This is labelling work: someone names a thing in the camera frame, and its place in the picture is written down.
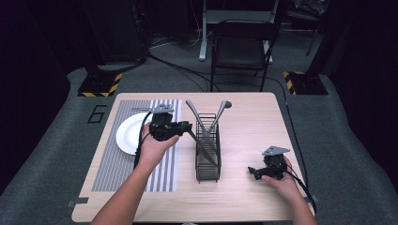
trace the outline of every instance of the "gray floor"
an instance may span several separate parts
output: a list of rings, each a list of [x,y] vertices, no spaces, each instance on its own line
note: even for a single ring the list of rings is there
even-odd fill
[[[398,224],[397,194],[388,176],[374,163],[347,125],[344,108],[329,77],[320,76],[329,92],[326,96],[288,94],[283,72],[305,71],[320,39],[312,54],[305,56],[311,39],[302,33],[282,32],[268,70],[268,76],[274,80],[266,80],[265,85],[265,91],[274,93],[280,103],[297,155],[299,149],[302,152],[310,191],[320,199],[316,218],[319,224]],[[199,44],[193,47],[168,44],[150,52],[185,68],[209,72],[209,60],[198,60],[199,47]],[[183,74],[153,59],[124,73],[113,97],[77,97],[85,71],[77,69],[68,77],[71,90],[67,102],[0,197],[0,224],[73,224],[70,218],[73,208],[66,204],[79,196],[118,93],[207,90],[203,79]],[[257,91],[257,87],[248,86],[220,85],[220,88],[223,92]],[[106,105],[98,109],[104,113],[101,123],[87,124],[97,105]],[[304,169],[303,161],[300,157],[298,160]]]

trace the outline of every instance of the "dark background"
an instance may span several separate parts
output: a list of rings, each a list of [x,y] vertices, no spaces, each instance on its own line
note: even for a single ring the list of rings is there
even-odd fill
[[[156,19],[164,16],[159,13],[145,22],[124,7],[117,10],[120,15],[115,16],[112,6],[117,8],[121,4],[131,7],[134,2],[140,5],[142,1],[117,0],[112,4],[107,4],[105,0],[84,2],[86,5],[78,0],[6,0],[0,3],[1,191],[29,157],[65,102],[69,92],[67,75],[84,66],[79,50],[70,41],[70,32],[65,26],[68,19],[65,18],[66,13],[77,21],[75,32],[85,43],[84,51],[88,51],[98,65],[145,57],[147,43],[140,37],[143,34],[140,29],[150,35],[166,26]],[[181,13],[179,20],[172,21],[183,23],[178,27],[186,32],[180,35],[196,29],[189,1],[169,2],[174,3],[164,5],[166,8]],[[223,1],[208,2],[211,2],[210,8],[269,7],[262,5],[260,0],[250,3],[228,0],[226,6]],[[149,6],[146,8],[156,7],[154,1],[147,3]],[[201,25],[202,1],[192,3]],[[398,20],[392,6],[392,0],[381,3],[361,1],[357,4],[354,1],[349,5],[336,1],[330,8],[326,43],[321,44],[321,47],[326,47],[320,47],[314,62],[322,68],[326,62],[319,59],[329,58],[336,51],[342,53],[341,61],[335,62],[337,68],[329,76],[344,104],[349,125],[398,188],[398,158],[395,153],[398,112],[394,106],[398,99],[395,88],[398,84]],[[107,33],[108,29],[102,29],[106,24],[101,23],[106,21],[99,21],[102,17],[94,15],[95,8],[101,10],[103,17],[109,16],[108,22],[117,24],[114,25],[114,32]],[[339,34],[346,27],[349,32],[345,45],[335,48],[336,38],[340,38]],[[126,36],[115,36],[115,33],[124,30],[130,30]],[[101,43],[99,37],[113,40],[113,44]],[[108,57],[111,52],[118,55],[120,49],[128,50],[120,52],[118,59]]]

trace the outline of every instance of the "forearm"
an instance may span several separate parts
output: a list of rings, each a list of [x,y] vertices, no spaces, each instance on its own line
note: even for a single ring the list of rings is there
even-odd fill
[[[129,224],[134,220],[151,171],[137,167],[101,208],[91,224]]]
[[[307,203],[301,196],[290,201],[293,210],[294,225],[316,225],[316,219],[313,216]]]

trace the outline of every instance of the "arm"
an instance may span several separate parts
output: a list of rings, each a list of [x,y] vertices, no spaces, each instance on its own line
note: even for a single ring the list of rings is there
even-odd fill
[[[284,158],[286,164],[288,165],[288,171],[291,172],[290,167],[292,166],[290,161],[287,157]],[[293,210],[293,224],[295,225],[315,225],[317,224],[313,213],[311,212],[310,208],[308,207],[307,203],[304,201],[304,198],[301,196],[299,192],[299,188],[296,184],[295,179],[289,175],[285,174],[284,178],[281,180],[276,180],[269,176],[263,175],[261,177],[263,181],[267,184],[275,187],[278,192],[284,197],[289,204],[292,206]]]
[[[149,124],[144,127],[143,138],[149,133]],[[129,224],[131,225],[138,205],[144,194],[149,175],[161,162],[168,148],[178,141],[178,136],[158,142],[147,135],[142,146],[140,161],[123,185],[99,210],[91,224]]]

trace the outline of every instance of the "dish rack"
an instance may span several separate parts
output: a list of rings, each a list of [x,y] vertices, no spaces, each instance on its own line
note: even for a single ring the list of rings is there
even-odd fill
[[[202,120],[205,129],[209,130],[211,124],[216,118],[216,114],[199,113],[199,118]],[[214,162],[216,162],[216,165],[214,165],[209,160],[207,160],[207,158],[205,158],[203,154],[201,154],[201,149],[197,143],[195,160],[196,180],[198,180],[199,183],[205,180],[215,180],[217,182],[220,179],[222,166],[220,132],[218,123],[214,126],[211,132],[209,132],[208,137],[205,137],[201,126],[199,125],[198,121],[196,121],[196,137],[202,144],[202,147],[208,152]]]

